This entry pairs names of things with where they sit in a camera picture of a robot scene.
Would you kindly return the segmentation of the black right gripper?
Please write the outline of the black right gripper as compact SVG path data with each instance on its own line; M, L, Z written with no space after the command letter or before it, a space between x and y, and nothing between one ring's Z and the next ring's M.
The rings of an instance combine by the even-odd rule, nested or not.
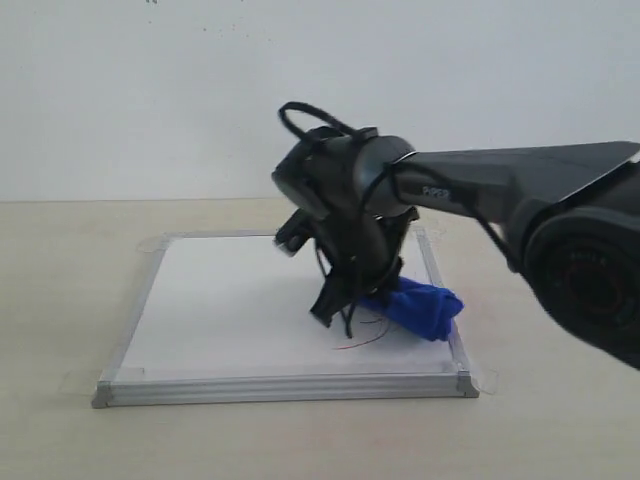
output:
M386 218L368 214L344 218L337 214L311 222L314 247L328 260L330 270L310 309L323 326L337 314L346 329L356 304L363 298L389 303L404 265L401 249L410 224L419 218L415 209Z

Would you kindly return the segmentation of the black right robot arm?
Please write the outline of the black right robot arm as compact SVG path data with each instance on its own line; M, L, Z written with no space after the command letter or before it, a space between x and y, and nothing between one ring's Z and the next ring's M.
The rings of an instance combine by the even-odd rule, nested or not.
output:
M360 298L388 304L420 208L476 220L567 333L639 364L639 146L418 152L375 129L304 132L272 179L295 205L276 242L313 240L330 271L312 315L329 325Z

